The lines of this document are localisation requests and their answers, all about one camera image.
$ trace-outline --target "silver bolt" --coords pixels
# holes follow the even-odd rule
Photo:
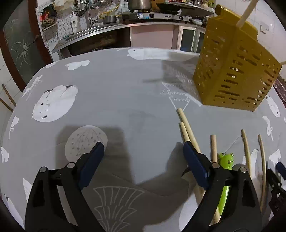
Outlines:
[[[218,163],[214,162],[214,163],[212,163],[212,167],[213,167],[213,168],[219,168],[220,165],[219,165]]]
[[[243,173],[246,173],[246,172],[247,172],[247,169],[246,169],[245,167],[241,167],[241,168],[240,168],[240,171],[243,172]]]
[[[40,172],[45,172],[46,170],[47,170],[46,167],[41,167],[41,168],[40,168]]]
[[[75,166],[75,164],[73,162],[70,162],[67,164],[67,168],[73,168]]]

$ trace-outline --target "yellow utensil holder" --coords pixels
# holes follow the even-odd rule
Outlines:
[[[281,64],[257,40],[249,22],[240,28],[240,16],[217,5],[217,17],[208,19],[204,43],[193,76],[201,101],[254,111],[278,77]]]

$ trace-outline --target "sink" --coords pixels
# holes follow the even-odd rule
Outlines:
[[[80,31],[78,33],[72,34],[68,38],[66,38],[65,40],[69,41],[71,39],[74,39],[74,38],[77,38],[77,37],[81,37],[83,35],[90,34],[90,33],[94,32],[94,31],[101,30],[102,28],[116,26],[116,25],[119,25],[119,23],[107,23],[107,24],[98,25],[96,27],[91,27],[91,28],[88,28],[88,29],[86,29],[84,31]]]

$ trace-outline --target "yellow hose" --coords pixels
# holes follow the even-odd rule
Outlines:
[[[99,17],[100,17],[101,19],[104,19],[105,16],[104,16],[104,17],[101,17],[102,15],[111,13],[112,11],[115,11],[116,9],[118,9],[119,6],[120,6],[120,2],[118,3],[118,5],[117,5],[114,9],[112,9],[112,10],[110,10],[110,11],[102,12],[102,13],[99,15]]]

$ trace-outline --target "table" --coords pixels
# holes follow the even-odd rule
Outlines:
[[[255,112],[201,105],[192,81],[197,60],[198,54],[178,50],[107,49],[39,70],[17,103],[1,148],[2,197],[16,220],[23,226],[40,167],[64,167],[82,149],[98,140],[105,143],[105,134],[105,156],[82,191],[102,226],[111,232],[181,231],[197,205],[195,182],[181,179],[186,162],[178,107],[184,109],[208,157],[210,135],[216,134],[218,152],[232,152],[234,163],[242,163],[241,129],[246,130],[260,199],[257,135],[262,135],[270,168],[279,160],[286,163],[286,109],[273,88]],[[73,134],[86,125],[93,127]],[[84,135],[88,137],[84,144],[72,145],[73,138]],[[63,189],[59,191],[69,221],[76,223]],[[267,207],[265,221],[269,214]]]

